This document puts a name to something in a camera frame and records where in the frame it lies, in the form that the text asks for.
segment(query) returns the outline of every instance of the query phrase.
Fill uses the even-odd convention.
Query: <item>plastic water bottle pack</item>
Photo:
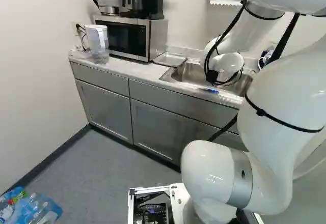
[[[62,209],[49,197],[16,187],[0,197],[0,224],[53,224]]]

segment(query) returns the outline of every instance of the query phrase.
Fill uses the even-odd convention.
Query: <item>gray carpet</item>
[[[27,191],[44,193],[63,208],[58,224],[126,224],[129,188],[176,182],[179,173],[91,130]]]

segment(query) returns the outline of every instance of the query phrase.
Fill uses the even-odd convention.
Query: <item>baseboard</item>
[[[27,186],[30,182],[32,182],[43,170],[45,170],[53,161],[55,161],[61,154],[66,152],[71,146],[73,146],[80,138],[82,138],[89,130],[91,129],[91,125],[87,124],[83,129],[77,132],[74,136],[68,139],[65,143],[63,143],[60,147],[58,147],[53,153],[47,156],[41,163],[35,166],[30,172],[28,172],[25,176],[23,176],[18,182],[16,182],[13,186],[11,186],[7,191],[11,189],[22,186]]]

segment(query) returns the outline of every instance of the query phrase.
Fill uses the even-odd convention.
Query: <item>white wall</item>
[[[0,193],[87,124],[67,53],[91,0],[0,0]]]
[[[207,42],[223,31],[239,7],[210,5],[209,0],[164,0],[164,14],[169,20],[168,44],[203,49]],[[262,43],[278,42],[293,14],[287,13]],[[318,40],[326,33],[326,18],[301,16],[284,50],[289,54]]]

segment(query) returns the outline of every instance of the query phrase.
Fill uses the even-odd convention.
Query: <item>microwave window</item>
[[[96,20],[96,24],[107,26],[110,50],[146,56],[146,26]]]

